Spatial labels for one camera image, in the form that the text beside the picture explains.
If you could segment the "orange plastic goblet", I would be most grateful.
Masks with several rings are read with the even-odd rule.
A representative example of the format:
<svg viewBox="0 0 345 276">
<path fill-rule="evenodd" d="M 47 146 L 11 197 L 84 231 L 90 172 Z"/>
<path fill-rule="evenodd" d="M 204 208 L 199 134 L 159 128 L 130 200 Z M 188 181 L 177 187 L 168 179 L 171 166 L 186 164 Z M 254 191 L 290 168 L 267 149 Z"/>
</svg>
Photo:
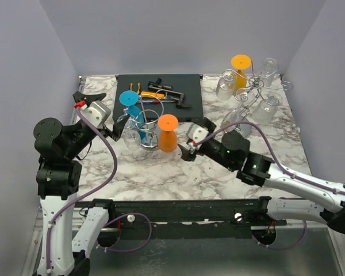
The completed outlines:
<svg viewBox="0 0 345 276">
<path fill-rule="evenodd" d="M 163 152 L 175 151 L 178 146 L 178 138 L 175 133 L 178 119 L 172 114 L 164 114 L 158 119 L 158 127 L 161 130 L 158 137 L 159 149 Z"/>
</svg>

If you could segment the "blue plastic goblet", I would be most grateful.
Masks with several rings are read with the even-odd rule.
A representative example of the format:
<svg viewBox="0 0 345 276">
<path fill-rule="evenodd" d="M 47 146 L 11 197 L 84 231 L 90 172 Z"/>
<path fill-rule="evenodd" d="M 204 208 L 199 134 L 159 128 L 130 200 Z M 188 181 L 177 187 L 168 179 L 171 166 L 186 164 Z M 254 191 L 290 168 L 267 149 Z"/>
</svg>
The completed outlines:
<svg viewBox="0 0 345 276">
<path fill-rule="evenodd" d="M 136 106 L 139 102 L 137 92 L 126 90 L 120 94 L 119 101 L 120 104 L 125 106 L 125 109 L 124 114 L 120 116 L 118 120 L 122 120 L 126 115 L 130 115 L 128 121 L 124 125 L 124 129 L 138 131 L 140 140 L 143 141 L 145 139 L 145 132 L 141 131 L 141 129 L 144 129 L 143 126 L 145 125 L 145 119 L 144 116 L 140 114 L 141 109 Z"/>
</svg>

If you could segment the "clear stemmed glass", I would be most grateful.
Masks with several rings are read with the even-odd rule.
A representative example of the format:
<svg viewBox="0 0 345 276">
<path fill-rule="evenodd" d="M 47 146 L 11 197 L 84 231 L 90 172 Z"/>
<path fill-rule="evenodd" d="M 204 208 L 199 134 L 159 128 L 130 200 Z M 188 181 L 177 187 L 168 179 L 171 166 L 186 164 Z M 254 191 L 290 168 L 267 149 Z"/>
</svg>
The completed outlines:
<svg viewBox="0 0 345 276">
<path fill-rule="evenodd" d="M 121 122 L 128 116 L 129 118 L 126 120 L 123 128 L 122 138 L 127 149 L 130 151 L 136 151 L 140 148 L 141 137 L 139 131 L 137 130 L 135 116 L 125 113 L 121 115 L 116 122 Z"/>
</svg>

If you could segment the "yellow plastic goblet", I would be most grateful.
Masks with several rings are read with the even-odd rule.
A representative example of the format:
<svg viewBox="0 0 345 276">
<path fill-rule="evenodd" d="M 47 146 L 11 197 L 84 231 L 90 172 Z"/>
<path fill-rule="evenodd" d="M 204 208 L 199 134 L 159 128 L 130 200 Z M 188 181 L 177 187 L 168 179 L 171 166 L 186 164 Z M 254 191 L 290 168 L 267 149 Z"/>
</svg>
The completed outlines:
<svg viewBox="0 0 345 276">
<path fill-rule="evenodd" d="M 246 87 L 247 78 L 244 70 L 251 67 L 251 58 L 243 54 L 235 55 L 231 60 L 231 65 L 235 69 L 235 74 L 237 76 L 236 90 Z"/>
</svg>

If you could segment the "ribbed clear wine glass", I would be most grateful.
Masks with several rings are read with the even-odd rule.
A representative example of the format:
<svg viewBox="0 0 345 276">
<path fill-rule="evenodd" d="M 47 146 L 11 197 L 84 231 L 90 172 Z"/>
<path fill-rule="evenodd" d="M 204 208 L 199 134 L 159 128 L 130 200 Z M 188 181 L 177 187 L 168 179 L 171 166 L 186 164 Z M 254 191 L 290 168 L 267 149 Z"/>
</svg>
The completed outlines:
<svg viewBox="0 0 345 276">
<path fill-rule="evenodd" d="M 279 65 L 275 59 L 268 57 L 262 61 L 262 67 L 260 69 L 260 80 L 263 83 L 263 87 L 271 87 L 278 69 Z"/>
</svg>

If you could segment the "tall chrome glass rack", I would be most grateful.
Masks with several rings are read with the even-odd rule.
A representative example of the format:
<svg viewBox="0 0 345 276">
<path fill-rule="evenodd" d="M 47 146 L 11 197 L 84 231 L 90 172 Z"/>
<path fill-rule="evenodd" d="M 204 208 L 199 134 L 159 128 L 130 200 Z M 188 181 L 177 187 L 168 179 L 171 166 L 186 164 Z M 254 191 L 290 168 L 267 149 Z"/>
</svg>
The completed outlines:
<svg viewBox="0 0 345 276">
<path fill-rule="evenodd" d="M 244 138 L 248 137 L 252 129 L 252 126 L 247 124 L 248 115 L 251 115 L 254 122 L 259 125 L 272 121 L 283 102 L 277 89 L 270 87 L 278 69 L 277 61 L 267 58 L 262 62 L 259 70 L 248 80 L 248 86 L 235 90 L 233 96 L 239 104 L 224 117 L 221 123 L 225 133 L 234 130 Z"/>
</svg>

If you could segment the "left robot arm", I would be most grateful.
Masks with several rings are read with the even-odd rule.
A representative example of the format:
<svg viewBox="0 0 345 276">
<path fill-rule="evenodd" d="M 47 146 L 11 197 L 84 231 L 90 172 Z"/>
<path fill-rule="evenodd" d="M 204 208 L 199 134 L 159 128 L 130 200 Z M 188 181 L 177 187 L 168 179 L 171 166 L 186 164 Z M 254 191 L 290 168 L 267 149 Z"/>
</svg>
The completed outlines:
<svg viewBox="0 0 345 276">
<path fill-rule="evenodd" d="M 73 98 L 75 110 L 81 118 L 73 125 L 64 126 L 55 118 L 39 121 L 34 130 L 34 147 L 40 154 L 36 175 L 38 195 L 43 212 L 43 243 L 36 275 L 88 275 L 90 251 L 102 227 L 115 223 L 112 200 L 97 200 L 93 213 L 72 238 L 74 205 L 77 202 L 82 165 L 76 160 L 79 153 L 96 136 L 118 141 L 127 119 L 105 125 L 110 109 L 102 103 L 105 94 L 84 95 L 77 91 Z"/>
</svg>

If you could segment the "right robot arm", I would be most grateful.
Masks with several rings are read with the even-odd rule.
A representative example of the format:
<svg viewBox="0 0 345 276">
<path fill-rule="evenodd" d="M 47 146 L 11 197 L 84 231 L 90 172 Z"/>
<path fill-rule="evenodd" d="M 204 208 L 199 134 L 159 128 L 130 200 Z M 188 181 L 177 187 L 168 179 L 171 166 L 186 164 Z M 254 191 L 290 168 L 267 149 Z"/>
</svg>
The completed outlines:
<svg viewBox="0 0 345 276">
<path fill-rule="evenodd" d="M 250 150 L 250 141 L 239 132 L 215 129 L 207 118 L 188 129 L 186 145 L 180 145 L 185 161 L 206 156 L 237 179 L 251 186 L 268 187 L 293 194 L 294 198 L 265 198 L 264 205 L 253 211 L 254 221 L 266 225 L 286 219 L 315 221 L 345 234 L 345 183 L 303 174 L 281 164 L 272 147 L 271 157 Z"/>
</svg>

